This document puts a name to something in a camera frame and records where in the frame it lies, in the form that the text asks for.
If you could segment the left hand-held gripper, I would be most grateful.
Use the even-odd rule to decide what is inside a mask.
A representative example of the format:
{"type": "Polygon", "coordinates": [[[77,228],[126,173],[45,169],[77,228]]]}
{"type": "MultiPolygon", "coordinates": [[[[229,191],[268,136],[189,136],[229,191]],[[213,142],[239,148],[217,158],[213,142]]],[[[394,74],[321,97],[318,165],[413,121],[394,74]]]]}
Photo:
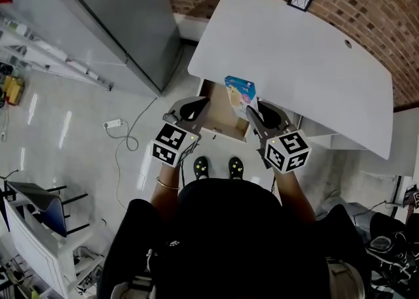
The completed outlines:
{"type": "Polygon", "coordinates": [[[193,153],[206,121],[210,99],[192,96],[176,101],[163,116],[162,129],[151,144],[151,156],[170,167],[177,167],[193,153]]]}

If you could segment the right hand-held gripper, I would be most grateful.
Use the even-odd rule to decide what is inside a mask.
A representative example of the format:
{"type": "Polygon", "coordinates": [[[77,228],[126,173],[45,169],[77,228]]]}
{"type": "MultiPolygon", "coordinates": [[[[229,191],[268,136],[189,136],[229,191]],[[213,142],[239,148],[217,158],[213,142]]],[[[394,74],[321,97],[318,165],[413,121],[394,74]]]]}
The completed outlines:
{"type": "Polygon", "coordinates": [[[246,117],[259,137],[261,147],[257,152],[266,168],[289,173],[304,167],[311,153],[304,132],[291,124],[281,108],[267,101],[258,101],[258,110],[262,118],[248,105],[246,117]]]}

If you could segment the wooden drawer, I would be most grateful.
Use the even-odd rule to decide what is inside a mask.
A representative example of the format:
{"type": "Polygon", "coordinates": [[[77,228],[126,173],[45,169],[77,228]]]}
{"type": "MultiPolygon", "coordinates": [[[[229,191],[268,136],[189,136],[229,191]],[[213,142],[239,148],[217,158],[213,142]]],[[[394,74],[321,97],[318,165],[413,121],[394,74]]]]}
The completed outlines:
{"type": "Polygon", "coordinates": [[[202,129],[216,137],[246,143],[249,122],[238,117],[230,104],[227,89],[217,82],[200,79],[198,96],[210,99],[207,120],[202,129]]]}

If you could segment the colourful small box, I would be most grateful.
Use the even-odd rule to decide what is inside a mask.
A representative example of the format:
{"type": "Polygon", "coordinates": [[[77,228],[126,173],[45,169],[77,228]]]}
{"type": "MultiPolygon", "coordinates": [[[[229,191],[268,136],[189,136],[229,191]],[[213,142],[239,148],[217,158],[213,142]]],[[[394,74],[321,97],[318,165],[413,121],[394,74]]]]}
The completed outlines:
{"type": "Polygon", "coordinates": [[[247,120],[246,109],[248,106],[257,110],[257,94],[255,84],[238,77],[225,77],[230,104],[236,116],[247,120]]]}

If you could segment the person's left forearm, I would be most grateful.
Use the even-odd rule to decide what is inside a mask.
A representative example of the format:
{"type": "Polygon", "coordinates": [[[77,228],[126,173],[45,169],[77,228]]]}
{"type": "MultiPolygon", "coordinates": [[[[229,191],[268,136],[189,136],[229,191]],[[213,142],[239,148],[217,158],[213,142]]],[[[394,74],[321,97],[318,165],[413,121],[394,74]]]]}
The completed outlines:
{"type": "Polygon", "coordinates": [[[158,177],[151,204],[162,218],[171,217],[178,204],[179,168],[163,164],[158,177]]]}

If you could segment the person's left black shoe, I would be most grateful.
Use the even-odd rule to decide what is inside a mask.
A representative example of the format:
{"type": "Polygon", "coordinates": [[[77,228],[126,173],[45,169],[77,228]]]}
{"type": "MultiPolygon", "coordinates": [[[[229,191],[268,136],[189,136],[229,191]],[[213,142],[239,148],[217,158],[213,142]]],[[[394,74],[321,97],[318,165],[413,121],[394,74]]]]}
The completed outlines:
{"type": "Polygon", "coordinates": [[[196,180],[207,179],[210,176],[208,159],[205,156],[198,157],[194,161],[193,170],[196,180]]]}

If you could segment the person's right black shoe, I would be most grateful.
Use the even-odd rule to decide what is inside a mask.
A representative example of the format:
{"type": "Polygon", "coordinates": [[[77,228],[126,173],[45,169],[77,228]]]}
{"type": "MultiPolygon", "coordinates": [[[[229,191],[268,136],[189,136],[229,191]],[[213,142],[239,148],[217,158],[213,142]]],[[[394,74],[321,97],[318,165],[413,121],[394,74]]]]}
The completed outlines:
{"type": "Polygon", "coordinates": [[[241,159],[234,156],[228,161],[228,173],[230,179],[243,179],[244,164],[241,159]]]}

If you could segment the white curved desk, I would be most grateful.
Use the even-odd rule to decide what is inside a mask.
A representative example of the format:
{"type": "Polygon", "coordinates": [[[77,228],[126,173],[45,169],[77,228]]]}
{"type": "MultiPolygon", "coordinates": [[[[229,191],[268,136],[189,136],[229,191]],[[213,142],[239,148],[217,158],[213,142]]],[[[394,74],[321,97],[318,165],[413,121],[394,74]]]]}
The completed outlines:
{"type": "Polygon", "coordinates": [[[235,76],[257,95],[388,158],[390,72],[329,23],[282,0],[220,0],[188,66],[223,83],[235,76]]]}

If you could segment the grey metal cabinet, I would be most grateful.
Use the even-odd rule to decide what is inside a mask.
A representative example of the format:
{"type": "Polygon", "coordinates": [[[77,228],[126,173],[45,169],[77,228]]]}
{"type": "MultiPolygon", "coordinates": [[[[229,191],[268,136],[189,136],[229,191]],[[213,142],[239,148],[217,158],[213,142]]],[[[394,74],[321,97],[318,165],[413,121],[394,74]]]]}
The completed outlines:
{"type": "Polygon", "coordinates": [[[169,0],[8,0],[0,11],[112,82],[112,90],[158,97],[179,59],[169,0]]]}

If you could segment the person's black clothes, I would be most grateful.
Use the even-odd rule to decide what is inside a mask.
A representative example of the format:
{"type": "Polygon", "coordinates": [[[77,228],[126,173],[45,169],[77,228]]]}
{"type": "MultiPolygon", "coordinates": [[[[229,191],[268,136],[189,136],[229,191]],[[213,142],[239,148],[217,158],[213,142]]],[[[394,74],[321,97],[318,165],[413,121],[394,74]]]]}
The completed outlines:
{"type": "Polygon", "coordinates": [[[97,298],[148,275],[156,299],[331,299],[327,259],[371,283],[367,253],[341,205],[300,223],[268,190],[243,180],[202,179],[179,194],[173,219],[132,200],[105,259],[97,298]]]}

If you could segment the white shelf rack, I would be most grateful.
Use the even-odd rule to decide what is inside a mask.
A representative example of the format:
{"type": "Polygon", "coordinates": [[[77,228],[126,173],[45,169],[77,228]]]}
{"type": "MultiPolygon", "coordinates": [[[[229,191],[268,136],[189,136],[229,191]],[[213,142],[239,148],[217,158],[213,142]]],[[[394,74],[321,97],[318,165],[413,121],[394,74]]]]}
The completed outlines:
{"type": "Polygon", "coordinates": [[[0,50],[19,63],[52,75],[79,80],[112,90],[113,83],[46,42],[27,25],[0,11],[0,50]]]}

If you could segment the blue chair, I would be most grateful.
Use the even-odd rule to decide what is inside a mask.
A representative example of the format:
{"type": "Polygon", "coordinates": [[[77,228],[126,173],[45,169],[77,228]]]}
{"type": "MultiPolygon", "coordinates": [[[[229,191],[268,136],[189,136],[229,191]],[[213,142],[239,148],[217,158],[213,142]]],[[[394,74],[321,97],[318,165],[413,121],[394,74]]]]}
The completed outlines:
{"type": "Polygon", "coordinates": [[[54,194],[54,192],[63,190],[67,188],[67,186],[59,186],[45,190],[32,183],[17,183],[7,181],[7,187],[10,188],[13,192],[17,192],[23,195],[29,204],[38,210],[35,218],[41,224],[45,224],[49,229],[62,237],[67,237],[70,234],[81,231],[90,226],[88,223],[86,223],[72,230],[67,230],[65,220],[69,217],[69,215],[64,215],[64,205],[87,197],[87,193],[62,201],[61,197],[59,197],[57,194],[54,194]]]}

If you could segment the black bags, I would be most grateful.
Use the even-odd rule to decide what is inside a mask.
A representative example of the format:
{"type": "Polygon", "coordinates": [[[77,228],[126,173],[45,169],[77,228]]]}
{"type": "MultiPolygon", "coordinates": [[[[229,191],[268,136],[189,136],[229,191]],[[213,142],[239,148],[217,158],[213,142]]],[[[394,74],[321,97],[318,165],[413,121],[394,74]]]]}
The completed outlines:
{"type": "Polygon", "coordinates": [[[371,283],[394,290],[406,299],[419,299],[419,213],[404,224],[376,213],[365,250],[372,269],[371,283]]]}

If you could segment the yellow box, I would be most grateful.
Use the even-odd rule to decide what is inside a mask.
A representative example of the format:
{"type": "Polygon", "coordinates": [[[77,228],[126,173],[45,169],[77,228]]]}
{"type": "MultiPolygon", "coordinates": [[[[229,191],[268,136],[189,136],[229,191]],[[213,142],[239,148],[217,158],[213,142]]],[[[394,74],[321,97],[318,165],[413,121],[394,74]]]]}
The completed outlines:
{"type": "Polygon", "coordinates": [[[17,106],[24,92],[24,81],[21,78],[6,76],[3,91],[6,102],[9,105],[17,106]]]}

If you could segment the white table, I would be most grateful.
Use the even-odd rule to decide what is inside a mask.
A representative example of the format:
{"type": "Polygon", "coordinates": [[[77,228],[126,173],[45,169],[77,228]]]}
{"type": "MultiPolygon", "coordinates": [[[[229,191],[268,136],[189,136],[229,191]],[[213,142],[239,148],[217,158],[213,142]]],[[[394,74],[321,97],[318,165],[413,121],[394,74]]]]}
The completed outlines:
{"type": "Polygon", "coordinates": [[[27,209],[20,214],[20,206],[24,206],[24,203],[5,202],[15,249],[52,290],[68,299],[69,293],[103,260],[102,256],[96,256],[76,264],[73,253],[97,235],[106,222],[99,220],[80,232],[63,238],[39,223],[27,209]]]}

